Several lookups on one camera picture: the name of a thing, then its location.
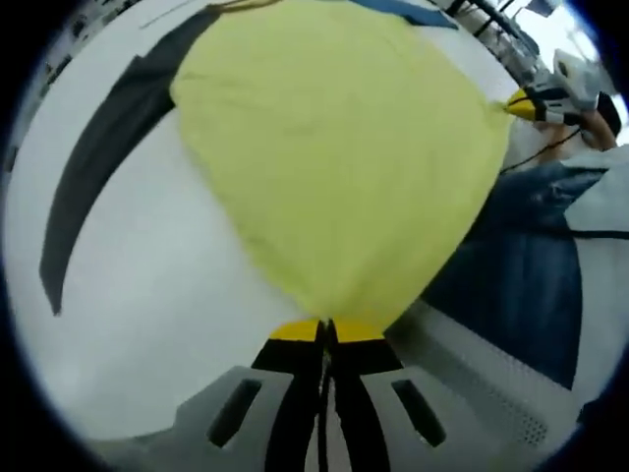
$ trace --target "black strip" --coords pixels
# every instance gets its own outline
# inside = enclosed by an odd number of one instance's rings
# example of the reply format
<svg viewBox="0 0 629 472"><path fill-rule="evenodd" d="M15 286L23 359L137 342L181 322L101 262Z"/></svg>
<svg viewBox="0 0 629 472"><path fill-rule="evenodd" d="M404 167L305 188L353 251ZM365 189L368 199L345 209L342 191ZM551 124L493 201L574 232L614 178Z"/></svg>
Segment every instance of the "black strip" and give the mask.
<svg viewBox="0 0 629 472"><path fill-rule="evenodd" d="M402 406L409 415L415 431L432 447L445 441L445 431L424 396L411 381L398 381L392 385L393 391L400 399Z"/></svg>
<svg viewBox="0 0 629 472"><path fill-rule="evenodd" d="M533 103L536 121L544 121L546 115L546 104L541 99L540 94L532 87L524 87L523 91L524 94L531 100L531 103Z"/></svg>
<svg viewBox="0 0 629 472"><path fill-rule="evenodd" d="M541 101L555 101L570 98L570 95L563 88L544 88L534 92L535 97Z"/></svg>
<svg viewBox="0 0 629 472"><path fill-rule="evenodd" d="M170 85L188 50L219 15L202 11L135 57L87 123L66 163L48 217L39 274L55 314L87 214L136 145L174 108Z"/></svg>
<svg viewBox="0 0 629 472"><path fill-rule="evenodd" d="M558 147L558 146L563 145L566 141L569 141L569 140L571 140L572 138L574 138L574 137L575 137L575 136L576 136L576 135L577 135L580 131L581 131L581 130L576 130L574 133L572 133L572 134L571 134L570 136L568 136L567 138L564 138L564 139L563 139L563 140L561 140L561 141L558 141L558 142L556 142L556 143L552 143L552 144L550 144L550 145L546 145L546 146L542 147L542 149L538 150L538 151L537 151L535 154L533 154L532 156L527 157L527 158L526 158L526 159L524 159L522 162L518 162L518 163L516 163L516 164L510 165L509 167L505 167L504 169L502 169L502 170L500 171L500 174L499 174L499 175L505 174L505 173L509 172L510 170L517 169L518 167L520 167L520 166L522 166L522 165L526 164L527 162L532 161L532 160L533 160L533 159L535 159L538 155L542 154L543 152L546 152L546 151L547 151L547 150L549 150L549 149L553 149L553 148L556 148L556 147Z"/></svg>
<svg viewBox="0 0 629 472"><path fill-rule="evenodd" d="M388 472L384 433L360 376L338 371L333 364L336 413L350 456L352 472Z"/></svg>
<svg viewBox="0 0 629 472"><path fill-rule="evenodd" d="M318 457L318 472L328 472L327 463L327 405L330 394L330 371L323 374L321 399L318 408L318 430L316 435L316 452Z"/></svg>
<svg viewBox="0 0 629 472"><path fill-rule="evenodd" d="M620 239L629 240L629 232L617 230L581 231L576 229L533 229L532 234L542 234L559 239Z"/></svg>
<svg viewBox="0 0 629 472"><path fill-rule="evenodd" d="M454 0L454 2L452 2L452 4L445 9L445 13L447 13L451 17L454 17L465 2L466 0Z"/></svg>
<svg viewBox="0 0 629 472"><path fill-rule="evenodd" d="M211 443L223 447L238 433L261 388L260 381L240 382L207 432Z"/></svg>
<svg viewBox="0 0 629 472"><path fill-rule="evenodd" d="M294 375L275 417L264 470L304 470L308 444L319 408L324 330L314 342L269 339L252 364L255 369Z"/></svg>
<svg viewBox="0 0 629 472"><path fill-rule="evenodd" d="M341 419L352 471L387 472L390 464L384 433L361 376L403 366L383 338L338 342L334 324L330 324L328 338L336 412Z"/></svg>
<svg viewBox="0 0 629 472"><path fill-rule="evenodd" d="M564 113L563 114L563 123L567 126L579 126L581 128L585 128L585 122L583 117L578 113Z"/></svg>
<svg viewBox="0 0 629 472"><path fill-rule="evenodd" d="M513 101L509 101L507 105L512 106L512 105L515 105L516 103L520 103L521 101L526 101L526 100L530 100L530 99L527 96L520 96L519 98L516 98Z"/></svg>
<svg viewBox="0 0 629 472"><path fill-rule="evenodd" d="M7 152L7 159L4 161L4 171L13 172L13 168L16 165L16 159L18 158L18 151L20 149L17 146L9 147Z"/></svg>

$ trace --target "gray panel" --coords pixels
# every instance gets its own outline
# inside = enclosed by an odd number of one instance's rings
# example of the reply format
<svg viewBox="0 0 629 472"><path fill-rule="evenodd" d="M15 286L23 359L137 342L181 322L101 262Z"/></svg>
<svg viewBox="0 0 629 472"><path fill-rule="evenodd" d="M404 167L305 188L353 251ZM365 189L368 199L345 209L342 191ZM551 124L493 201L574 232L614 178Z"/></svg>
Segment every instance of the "gray panel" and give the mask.
<svg viewBox="0 0 629 472"><path fill-rule="evenodd" d="M479 423L465 400L418 367L362 376L384 433L391 472L417 470L491 470L497 442ZM431 446L415 430L392 384L410 381L445 431Z"/></svg>
<svg viewBox="0 0 629 472"><path fill-rule="evenodd" d="M186 401L177 410L175 425L159 435L124 470L178 472L262 471L266 449L277 411L293 379L291 374L235 367L216 382ZM207 433L232 393L243 381L261 383L245 419L234 437L223 447L210 442Z"/></svg>

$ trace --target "yellow fabric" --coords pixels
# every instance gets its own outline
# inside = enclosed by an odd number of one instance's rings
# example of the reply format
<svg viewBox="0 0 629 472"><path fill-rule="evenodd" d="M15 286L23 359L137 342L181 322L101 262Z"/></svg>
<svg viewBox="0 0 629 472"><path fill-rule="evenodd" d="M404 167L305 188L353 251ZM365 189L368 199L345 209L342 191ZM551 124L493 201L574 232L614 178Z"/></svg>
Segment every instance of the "yellow fabric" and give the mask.
<svg viewBox="0 0 629 472"><path fill-rule="evenodd" d="M452 254L506 148L509 118L438 50L349 2L224 15L171 93L255 265L308 315L377 329Z"/></svg>
<svg viewBox="0 0 629 472"><path fill-rule="evenodd" d="M504 105L504 110L528 121L536 121L537 110L523 88L518 89Z"/></svg>

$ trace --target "white surface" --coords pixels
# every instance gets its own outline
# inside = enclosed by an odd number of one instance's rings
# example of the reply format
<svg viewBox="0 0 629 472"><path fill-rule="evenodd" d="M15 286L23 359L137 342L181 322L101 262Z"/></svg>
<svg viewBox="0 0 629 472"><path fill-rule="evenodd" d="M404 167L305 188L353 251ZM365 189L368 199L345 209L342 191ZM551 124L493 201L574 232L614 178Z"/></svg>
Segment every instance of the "white surface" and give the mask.
<svg viewBox="0 0 629 472"><path fill-rule="evenodd" d="M137 53L205 5L144 0L94 38L38 110L9 186L4 245L29 360L70 424L93 439L172 424L176 405L268 333L304 314L247 264L222 208L177 135L175 112L113 175L70 260L53 318L38 276L53 193L83 127ZM491 99L516 86L464 30L422 29Z"/></svg>
<svg viewBox="0 0 629 472"><path fill-rule="evenodd" d="M569 209L566 220L581 231L629 231L629 146L590 151L564 161L567 166L609 170ZM581 403L596 399L613 375L629 340L629 241L576 240L583 286L579 361L573 392Z"/></svg>

